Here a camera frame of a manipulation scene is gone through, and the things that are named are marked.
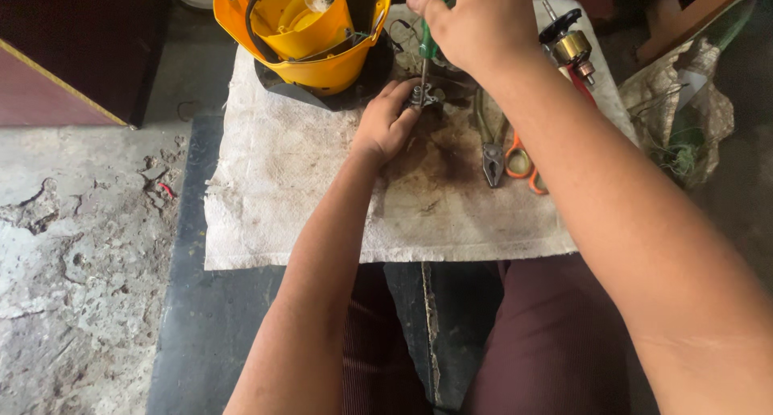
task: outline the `dirty white cloth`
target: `dirty white cloth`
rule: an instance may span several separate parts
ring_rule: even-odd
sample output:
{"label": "dirty white cloth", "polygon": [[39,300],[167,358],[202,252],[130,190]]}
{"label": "dirty white cloth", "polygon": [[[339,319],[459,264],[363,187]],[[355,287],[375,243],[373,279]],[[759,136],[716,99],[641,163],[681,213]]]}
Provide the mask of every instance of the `dirty white cloth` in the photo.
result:
{"label": "dirty white cloth", "polygon": [[[574,0],[551,4],[558,14],[579,6]],[[387,27],[406,12],[396,7]],[[540,1],[534,9],[538,25],[547,25]],[[577,26],[594,48],[596,102],[633,140],[590,22],[582,17]],[[549,196],[536,196],[525,180],[506,175],[500,188],[488,188],[469,109],[445,105],[442,120],[427,113],[376,183],[360,262],[505,260],[577,250]],[[286,264],[346,158],[361,114],[334,114],[266,92],[253,58],[240,47],[220,159],[205,198],[205,269]]]}

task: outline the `gold trim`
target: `gold trim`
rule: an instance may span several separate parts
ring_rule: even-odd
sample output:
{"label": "gold trim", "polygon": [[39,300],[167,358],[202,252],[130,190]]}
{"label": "gold trim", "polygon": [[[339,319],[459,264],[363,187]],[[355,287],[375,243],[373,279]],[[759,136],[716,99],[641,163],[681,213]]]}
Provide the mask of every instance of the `gold trim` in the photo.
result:
{"label": "gold trim", "polygon": [[99,105],[97,103],[94,103],[87,96],[85,96],[84,94],[78,92],[77,89],[73,88],[71,85],[68,85],[67,83],[64,83],[64,81],[61,78],[55,76],[54,74],[49,72],[44,67],[42,67],[39,64],[35,63],[33,61],[33,59],[28,58],[27,56],[24,55],[24,53],[20,52],[19,50],[17,50],[16,48],[14,48],[12,45],[8,44],[7,42],[3,41],[2,39],[0,39],[0,47],[2,49],[4,49],[6,52],[11,53],[11,55],[13,57],[15,57],[18,60],[24,62],[24,64],[26,64],[30,68],[32,68],[32,69],[36,70],[37,72],[43,74],[47,79],[49,79],[52,82],[54,82],[55,84],[59,85],[62,89],[66,90],[69,94],[76,96],[78,99],[80,99],[84,103],[92,106],[97,112],[107,116],[108,119],[114,121],[116,124],[128,125],[123,120],[119,119],[118,116],[116,116],[114,114],[111,114],[110,112],[108,112],[101,105]]}

